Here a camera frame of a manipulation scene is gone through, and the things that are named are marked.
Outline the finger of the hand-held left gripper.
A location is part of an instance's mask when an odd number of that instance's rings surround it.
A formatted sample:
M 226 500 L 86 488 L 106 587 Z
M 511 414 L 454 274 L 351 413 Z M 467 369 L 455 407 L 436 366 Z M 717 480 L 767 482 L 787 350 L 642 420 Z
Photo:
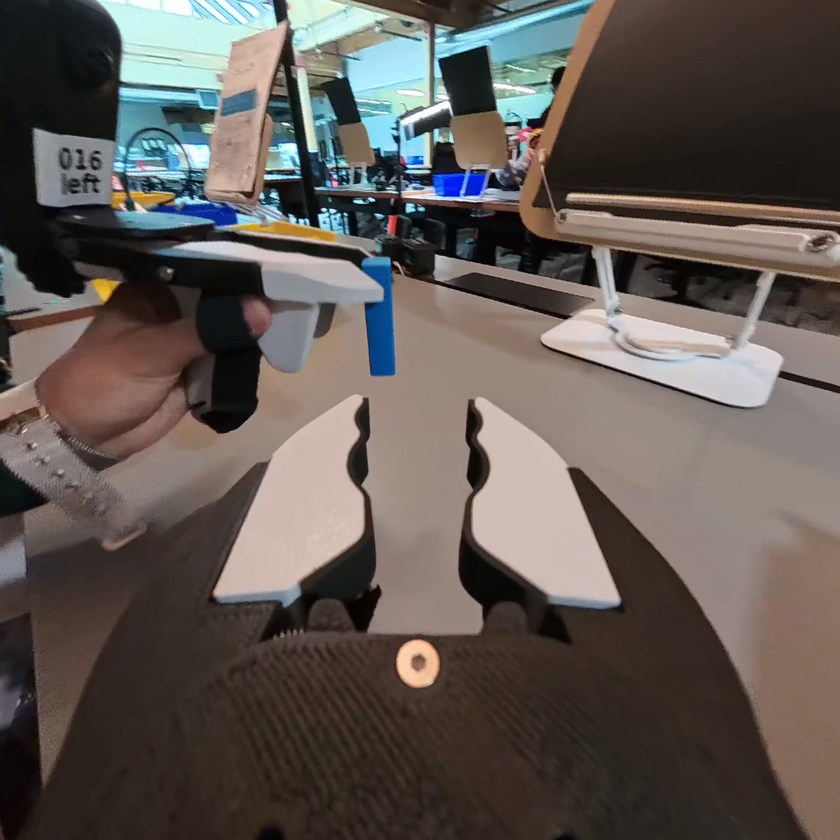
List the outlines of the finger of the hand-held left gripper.
M 368 259 L 368 252 L 356 245 L 239 229 L 217 229 L 208 239 L 183 243 L 175 249 L 198 256 L 262 262 L 337 259 L 350 262 L 359 268 Z
M 304 367 L 322 307 L 380 303 L 385 297 L 382 285 L 351 262 L 262 262 L 260 271 L 271 321 L 259 347 L 282 373 Z

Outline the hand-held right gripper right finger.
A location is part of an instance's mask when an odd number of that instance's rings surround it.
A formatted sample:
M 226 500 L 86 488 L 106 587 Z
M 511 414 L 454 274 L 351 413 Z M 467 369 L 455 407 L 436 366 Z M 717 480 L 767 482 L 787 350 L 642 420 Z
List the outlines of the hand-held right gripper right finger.
M 551 606 L 620 606 L 566 461 L 485 397 L 468 408 L 476 466 L 465 510 L 467 548 Z

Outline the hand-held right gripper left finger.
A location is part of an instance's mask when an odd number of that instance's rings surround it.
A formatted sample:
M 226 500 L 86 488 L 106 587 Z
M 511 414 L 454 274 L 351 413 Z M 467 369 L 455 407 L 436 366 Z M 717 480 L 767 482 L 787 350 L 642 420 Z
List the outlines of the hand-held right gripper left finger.
M 362 543 L 368 497 L 353 466 L 370 434 L 368 400 L 351 395 L 270 457 L 213 588 L 219 604 L 292 604 Z

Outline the blue rectangular block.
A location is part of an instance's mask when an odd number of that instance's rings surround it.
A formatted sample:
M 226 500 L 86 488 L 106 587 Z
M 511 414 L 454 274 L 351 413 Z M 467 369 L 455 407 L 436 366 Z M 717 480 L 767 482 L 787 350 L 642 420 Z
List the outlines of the blue rectangular block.
M 392 262 L 386 257 L 369 257 L 363 272 L 383 289 L 383 299 L 365 304 L 365 327 L 370 373 L 373 377 L 396 374 L 396 345 L 393 311 Z

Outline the person's left forearm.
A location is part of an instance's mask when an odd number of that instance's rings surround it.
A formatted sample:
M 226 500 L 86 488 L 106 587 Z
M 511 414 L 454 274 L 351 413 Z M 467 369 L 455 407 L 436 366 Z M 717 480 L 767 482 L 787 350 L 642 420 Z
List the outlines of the person's left forearm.
M 1 519 L 43 507 L 47 499 L 1 463 Z

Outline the grey desk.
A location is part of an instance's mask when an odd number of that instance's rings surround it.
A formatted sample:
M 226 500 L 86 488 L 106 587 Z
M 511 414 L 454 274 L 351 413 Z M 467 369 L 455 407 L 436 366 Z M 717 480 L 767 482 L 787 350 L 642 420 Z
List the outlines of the grey desk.
M 43 554 L 51 775 L 20 838 L 838 838 L 838 394 L 739 411 L 564 358 L 549 321 L 395 281 L 397 375 L 364 318 L 258 413 L 186 417 L 114 472 L 170 526 Z M 372 635 L 260 640 L 215 608 L 222 496 L 306 421 L 371 403 Z M 573 468 L 623 607 L 563 640 L 478 631 L 456 570 L 470 397 Z

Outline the wooden background desk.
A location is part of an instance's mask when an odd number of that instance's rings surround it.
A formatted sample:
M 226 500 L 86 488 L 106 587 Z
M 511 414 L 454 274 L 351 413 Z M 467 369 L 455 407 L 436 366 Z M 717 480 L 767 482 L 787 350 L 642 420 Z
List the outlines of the wooden background desk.
M 458 256 L 460 230 L 474 232 L 472 256 L 483 265 L 489 264 L 489 246 L 518 257 L 526 246 L 524 224 L 519 214 L 519 194 L 489 190 L 479 196 L 439 196 L 424 188 L 397 194 L 393 189 L 375 190 L 369 186 L 317 187 L 316 196 L 322 208 L 333 209 L 350 217 L 352 235 L 357 235 L 356 215 L 387 216 L 392 211 L 404 215 L 424 213 L 444 226 L 444 239 L 439 253 Z

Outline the person's left hand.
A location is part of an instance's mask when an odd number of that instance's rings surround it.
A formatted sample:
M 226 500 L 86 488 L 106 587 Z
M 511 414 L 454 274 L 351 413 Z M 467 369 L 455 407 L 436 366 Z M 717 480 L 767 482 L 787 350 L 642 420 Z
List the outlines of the person's left hand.
M 183 374 L 214 350 L 247 349 L 268 330 L 261 297 L 224 297 L 212 327 L 182 314 L 163 286 L 120 285 L 79 340 L 36 380 L 59 436 L 89 467 L 147 449 L 188 412 Z

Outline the black battery charger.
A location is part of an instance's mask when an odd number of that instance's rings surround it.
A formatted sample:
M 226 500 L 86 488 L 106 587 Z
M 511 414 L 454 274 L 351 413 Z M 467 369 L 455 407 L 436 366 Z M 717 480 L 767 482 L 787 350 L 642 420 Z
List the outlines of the black battery charger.
M 436 256 L 436 246 L 422 239 L 397 238 L 392 244 L 392 263 L 407 277 L 433 277 Z

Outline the beige cardboard panel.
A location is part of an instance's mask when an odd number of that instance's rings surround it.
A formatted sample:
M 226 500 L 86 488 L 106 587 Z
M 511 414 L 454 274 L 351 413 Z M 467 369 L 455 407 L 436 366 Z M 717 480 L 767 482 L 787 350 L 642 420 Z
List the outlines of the beige cardboard panel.
M 363 122 L 340 124 L 339 141 L 343 157 L 350 167 L 370 167 L 375 164 L 375 153 L 370 136 Z
M 508 161 L 508 139 L 498 110 L 452 117 L 455 159 L 462 170 L 499 170 Z

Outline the brown cardboard sign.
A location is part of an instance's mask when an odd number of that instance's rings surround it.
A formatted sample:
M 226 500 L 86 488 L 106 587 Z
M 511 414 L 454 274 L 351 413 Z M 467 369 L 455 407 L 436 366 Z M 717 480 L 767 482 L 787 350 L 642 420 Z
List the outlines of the brown cardboard sign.
M 274 123 L 268 114 L 287 21 L 232 44 L 204 179 L 208 201 L 253 205 L 264 185 Z

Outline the white monitor base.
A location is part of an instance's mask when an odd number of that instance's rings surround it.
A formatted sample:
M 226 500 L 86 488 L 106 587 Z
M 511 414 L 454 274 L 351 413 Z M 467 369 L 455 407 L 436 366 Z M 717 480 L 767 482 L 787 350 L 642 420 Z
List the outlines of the white monitor base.
M 583 310 L 541 336 L 544 347 L 722 406 L 765 406 L 783 366 L 780 353 L 752 342 L 776 274 L 765 271 L 740 330 L 731 337 L 625 314 L 613 255 L 595 247 L 603 307 Z

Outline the silver mesh wristwatch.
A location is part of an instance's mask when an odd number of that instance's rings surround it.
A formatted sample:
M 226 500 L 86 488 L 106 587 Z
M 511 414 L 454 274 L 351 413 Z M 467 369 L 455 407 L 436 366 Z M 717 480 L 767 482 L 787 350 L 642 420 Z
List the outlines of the silver mesh wristwatch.
M 2 463 L 69 518 L 120 550 L 148 528 L 120 492 L 70 446 L 49 416 L 25 419 L 1 434 Z

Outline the wooden screen holder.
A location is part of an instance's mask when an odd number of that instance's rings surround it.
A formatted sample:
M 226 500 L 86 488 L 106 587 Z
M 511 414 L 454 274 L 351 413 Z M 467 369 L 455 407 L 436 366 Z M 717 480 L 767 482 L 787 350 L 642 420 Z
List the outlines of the wooden screen holder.
M 601 1 L 522 188 L 532 233 L 839 278 L 839 2 Z

